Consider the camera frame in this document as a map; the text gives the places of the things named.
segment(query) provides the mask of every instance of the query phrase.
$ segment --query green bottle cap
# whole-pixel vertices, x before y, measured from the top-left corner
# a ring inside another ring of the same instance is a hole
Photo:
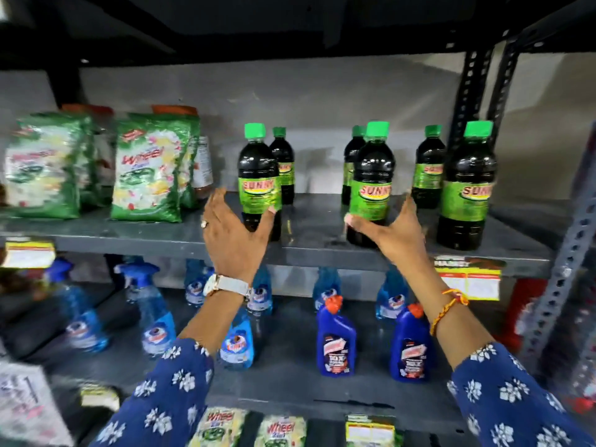
[[[389,136],[389,122],[372,121],[367,125],[369,138],[386,138]]]
[[[488,138],[492,133],[492,121],[469,121],[464,138]]]
[[[356,136],[364,136],[364,133],[367,131],[367,128],[363,125],[354,125],[352,127],[352,137],[355,138]]]
[[[267,136],[267,130],[265,130],[264,124],[260,122],[244,124],[244,137],[246,139],[264,138],[265,136]]]
[[[424,128],[424,135],[427,138],[430,138],[431,136],[440,136],[441,135],[441,127],[440,125],[427,125]]]
[[[278,136],[282,136],[283,138],[286,137],[286,128],[285,127],[273,127],[273,136],[276,138]]]

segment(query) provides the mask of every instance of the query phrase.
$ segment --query black bottle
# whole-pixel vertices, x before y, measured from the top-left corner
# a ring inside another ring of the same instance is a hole
[[[279,184],[281,185],[281,203],[294,203],[294,150],[286,141],[286,128],[273,127],[275,139],[269,146],[279,164]]]
[[[350,196],[350,213],[384,225],[391,196],[391,181],[395,159],[385,143],[389,122],[369,122],[368,142],[354,160],[354,179]],[[347,227],[346,238],[350,243],[368,248],[376,247],[373,240]]]
[[[238,192],[242,204],[242,219],[251,232],[256,231],[260,217],[269,206],[277,209],[270,241],[281,236],[281,191],[279,168],[267,144],[264,124],[252,123],[244,126],[244,135],[249,143],[238,157]]]
[[[352,140],[347,143],[343,150],[343,187],[341,189],[341,203],[350,205],[350,194],[352,192],[352,179],[354,178],[354,160],[356,153],[367,143],[364,141],[365,127],[354,125],[352,127]]]
[[[471,251],[481,245],[488,201],[496,180],[496,157],[488,146],[491,121],[470,121],[464,142],[447,158],[437,242]]]
[[[441,199],[446,148],[439,138],[440,125],[427,125],[424,134],[426,139],[416,149],[412,198],[419,209],[436,209]]]

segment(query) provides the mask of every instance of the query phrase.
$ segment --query wristwatch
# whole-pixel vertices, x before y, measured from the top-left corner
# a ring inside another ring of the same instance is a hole
[[[250,286],[240,279],[212,274],[205,283],[203,294],[208,297],[218,290],[227,290],[234,293],[239,293],[246,300],[249,297]]]

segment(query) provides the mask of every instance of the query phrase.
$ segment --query blue shirt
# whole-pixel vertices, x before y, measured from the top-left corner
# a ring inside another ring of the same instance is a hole
[[[91,446],[184,447],[205,412],[212,377],[207,350],[194,340],[177,339]],[[448,389],[483,446],[596,447],[499,343],[472,354],[452,378]]]

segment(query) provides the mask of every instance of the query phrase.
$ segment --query orange thread bracelet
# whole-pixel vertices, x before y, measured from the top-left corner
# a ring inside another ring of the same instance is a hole
[[[449,312],[449,309],[451,309],[455,303],[461,303],[464,306],[467,306],[470,303],[470,301],[466,298],[466,295],[464,295],[464,293],[461,290],[458,290],[456,288],[450,288],[449,290],[445,290],[441,294],[447,295],[447,293],[455,293],[455,297],[449,303],[445,304],[443,310],[439,312],[439,314],[435,318],[435,321],[433,321],[433,324],[430,326],[431,336],[435,335],[435,332],[437,331],[437,324],[439,323],[439,321],[441,321],[445,314]]]

